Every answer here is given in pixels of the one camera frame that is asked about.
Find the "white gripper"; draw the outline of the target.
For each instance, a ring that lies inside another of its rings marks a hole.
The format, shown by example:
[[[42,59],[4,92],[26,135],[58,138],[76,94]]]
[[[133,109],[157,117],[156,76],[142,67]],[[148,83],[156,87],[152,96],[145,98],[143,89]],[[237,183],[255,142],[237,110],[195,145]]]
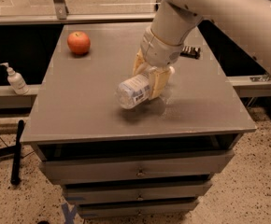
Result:
[[[160,96],[172,74],[171,68],[157,67],[167,67],[175,63],[182,49],[182,44],[168,45],[158,39],[149,27],[146,28],[140,50],[135,56],[133,76],[141,74],[150,65],[156,66],[149,70],[150,100]]]

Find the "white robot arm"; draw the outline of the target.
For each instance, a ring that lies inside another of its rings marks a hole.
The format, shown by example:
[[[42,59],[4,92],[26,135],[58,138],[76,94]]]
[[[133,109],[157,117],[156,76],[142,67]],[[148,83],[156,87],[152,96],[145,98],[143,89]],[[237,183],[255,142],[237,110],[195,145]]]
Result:
[[[152,24],[140,43],[133,74],[147,66],[149,98],[158,97],[169,79],[169,66],[181,53],[189,32],[202,20],[217,25],[271,75],[270,0],[161,0]]]

